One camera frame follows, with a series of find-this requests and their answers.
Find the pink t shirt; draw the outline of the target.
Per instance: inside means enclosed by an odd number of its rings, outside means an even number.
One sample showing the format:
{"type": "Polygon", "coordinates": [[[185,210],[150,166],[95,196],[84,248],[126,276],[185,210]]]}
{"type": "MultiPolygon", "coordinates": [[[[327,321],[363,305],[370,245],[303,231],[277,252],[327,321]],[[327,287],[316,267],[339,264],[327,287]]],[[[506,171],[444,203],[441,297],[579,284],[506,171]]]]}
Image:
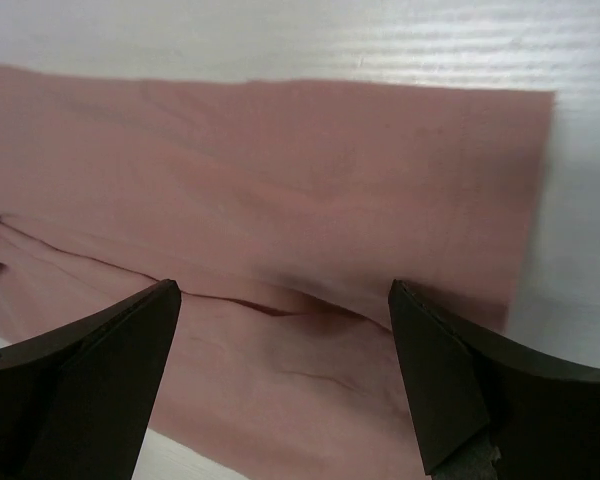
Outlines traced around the pink t shirt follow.
{"type": "Polygon", "coordinates": [[[175,280],[154,429],[251,479],[420,479],[390,285],[504,325],[553,103],[0,67],[0,337],[175,280]]]}

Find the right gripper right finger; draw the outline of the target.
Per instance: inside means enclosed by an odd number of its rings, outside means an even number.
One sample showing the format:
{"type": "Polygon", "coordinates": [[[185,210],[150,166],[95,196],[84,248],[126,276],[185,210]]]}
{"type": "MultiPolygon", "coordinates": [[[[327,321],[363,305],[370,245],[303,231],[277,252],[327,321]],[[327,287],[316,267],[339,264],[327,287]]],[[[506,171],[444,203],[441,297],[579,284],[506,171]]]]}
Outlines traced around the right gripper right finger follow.
{"type": "Polygon", "coordinates": [[[600,479],[600,369],[439,308],[405,282],[388,304],[432,479],[600,479]]]}

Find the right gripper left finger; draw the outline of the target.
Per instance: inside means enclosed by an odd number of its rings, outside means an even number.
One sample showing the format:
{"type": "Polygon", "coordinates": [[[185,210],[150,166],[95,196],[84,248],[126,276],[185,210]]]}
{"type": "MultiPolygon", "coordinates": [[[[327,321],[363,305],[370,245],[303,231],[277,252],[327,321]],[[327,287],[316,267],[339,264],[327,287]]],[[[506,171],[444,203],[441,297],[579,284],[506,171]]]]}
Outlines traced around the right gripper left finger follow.
{"type": "Polygon", "coordinates": [[[0,349],[0,479],[129,479],[178,322],[162,280],[0,349]]]}

